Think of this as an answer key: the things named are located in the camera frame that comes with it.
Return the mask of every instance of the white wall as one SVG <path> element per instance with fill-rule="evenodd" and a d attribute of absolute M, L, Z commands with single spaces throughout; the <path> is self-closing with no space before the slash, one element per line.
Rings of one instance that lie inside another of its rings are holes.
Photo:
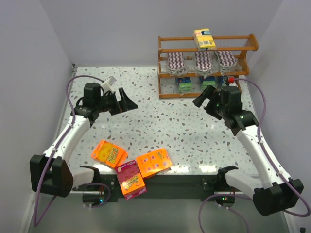
<path fill-rule="evenodd" d="M 254 33 L 282 0 L 41 0 L 69 58 L 84 65 L 155 65 L 158 36 Z"/>
<path fill-rule="evenodd" d="M 39 0 L 1 0 L 0 232 L 18 232 L 29 160 L 51 143 L 71 71 Z"/>
<path fill-rule="evenodd" d="M 262 87 L 267 97 L 263 133 L 282 165 L 294 179 L 300 178 L 303 196 L 311 204 L 311 1 L 284 0 L 250 58 L 249 78 Z M 251 94 L 258 114 L 262 99 Z M 305 213 L 303 204 L 296 211 Z M 309 218 L 297 219 L 311 230 Z"/>

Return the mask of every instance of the orange box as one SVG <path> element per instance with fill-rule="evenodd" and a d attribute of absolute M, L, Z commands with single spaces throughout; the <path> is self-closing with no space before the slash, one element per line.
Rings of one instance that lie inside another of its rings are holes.
<path fill-rule="evenodd" d="M 123 148 L 102 140 L 95 148 L 91 157 L 111 168 L 115 168 L 123 164 L 128 157 L 128 153 Z"/>
<path fill-rule="evenodd" d="M 143 178 L 149 178 L 172 166 L 172 162 L 165 148 L 142 155 L 136 158 L 136 161 Z"/>
<path fill-rule="evenodd" d="M 147 192 L 135 160 L 116 167 L 116 172 L 122 193 L 127 200 Z"/>

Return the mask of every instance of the wooden rack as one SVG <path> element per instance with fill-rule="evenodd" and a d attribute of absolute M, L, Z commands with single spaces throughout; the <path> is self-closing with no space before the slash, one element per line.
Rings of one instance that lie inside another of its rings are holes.
<path fill-rule="evenodd" d="M 239 75 L 248 75 L 249 68 L 246 62 L 246 53 L 247 51 L 257 51 L 258 50 L 258 42 L 253 34 L 250 35 L 233 35 L 233 36 L 213 36 L 213 39 L 217 42 L 217 40 L 235 40 L 235 39 L 245 39 L 246 43 L 244 46 L 239 47 L 217 47 L 216 51 L 240 51 L 240 54 L 235 55 L 238 59 L 238 63 L 241 66 L 242 70 L 228 72 L 224 75 L 228 76 L 235 76 L 236 78 Z M 194 77 L 198 76 L 195 73 L 194 64 L 193 64 L 193 57 L 187 56 L 185 59 L 186 66 L 189 69 L 189 73 L 182 75 L 182 76 L 172 76 L 166 70 L 166 61 L 167 56 L 166 53 L 169 52 L 197 52 L 198 48 L 174 48 L 174 49 L 163 49 L 162 48 L 162 41 L 185 41 L 185 40 L 194 40 L 193 37 L 160 37 L 158 38 L 158 85 L 159 85 L 159 97 L 160 99 L 171 99 L 171 98 L 195 98 L 198 97 L 201 93 L 188 93 L 188 94 L 162 94 L 161 93 L 161 79 L 162 78 L 175 78 L 175 77 Z M 222 76 L 220 72 L 216 72 L 211 74 L 211 76 Z"/>

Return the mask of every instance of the black mount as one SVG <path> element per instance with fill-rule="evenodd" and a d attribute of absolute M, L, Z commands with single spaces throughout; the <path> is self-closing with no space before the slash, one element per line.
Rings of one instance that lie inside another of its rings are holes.
<path fill-rule="evenodd" d="M 123 88 L 119 89 L 121 100 L 117 101 L 115 92 L 104 92 L 98 83 L 87 83 L 84 87 L 83 97 L 81 97 L 74 108 L 75 114 L 87 118 L 91 125 L 99 117 L 99 113 L 109 111 L 111 115 L 123 113 L 138 106 L 132 102 Z M 30 160 L 30 175 L 32 190 L 36 191 L 43 168 L 48 161 L 48 157 L 43 155 L 34 155 Z M 94 170 L 94 179 L 92 183 L 100 183 L 99 171 L 93 167 L 86 167 Z M 73 176 L 65 160 L 61 157 L 52 159 L 48 170 L 44 176 L 40 189 L 41 193 L 54 196 L 66 197 L 73 186 Z"/>
<path fill-rule="evenodd" d="M 225 125 L 231 129 L 234 135 L 240 130 L 245 130 L 248 126 L 259 125 L 251 111 L 243 110 L 241 92 L 235 86 L 224 86 L 218 90 L 209 85 L 193 103 L 199 108 L 206 99 L 210 101 L 204 110 L 219 120 L 223 118 Z M 217 179 L 213 185 L 215 190 L 228 187 L 225 174 L 233 169 L 238 168 L 229 166 L 218 170 Z M 299 193 L 302 193 L 304 187 L 299 179 L 290 179 L 289 182 Z M 257 188 L 254 192 L 254 205 L 263 216 L 292 208 L 298 201 L 298 196 L 286 183 L 274 183 L 273 187 L 267 189 Z"/>

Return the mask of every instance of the terrazzo tabletop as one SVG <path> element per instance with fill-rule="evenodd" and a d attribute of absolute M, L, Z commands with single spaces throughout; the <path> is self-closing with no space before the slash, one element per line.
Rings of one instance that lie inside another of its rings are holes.
<path fill-rule="evenodd" d="M 245 148 L 223 120 L 212 118 L 203 107 L 195 107 L 193 99 L 159 99 L 156 67 L 80 67 L 76 75 L 92 75 L 103 80 L 114 76 L 117 79 L 114 88 L 123 87 L 138 109 L 115 116 L 102 113 L 73 151 L 69 161 L 71 170 L 94 166 L 101 174 L 114 173 L 91 158 L 94 148 L 104 139 L 126 149 L 127 161 L 166 148 L 173 166 L 164 174 L 217 174 L 219 168 L 231 165 L 247 175 L 258 174 Z M 74 105 L 82 97 L 84 85 L 90 82 L 95 81 L 79 78 L 73 82 Z M 247 85 L 244 82 L 240 85 L 244 108 L 254 112 Z M 62 129 L 69 116 L 67 104 Z"/>

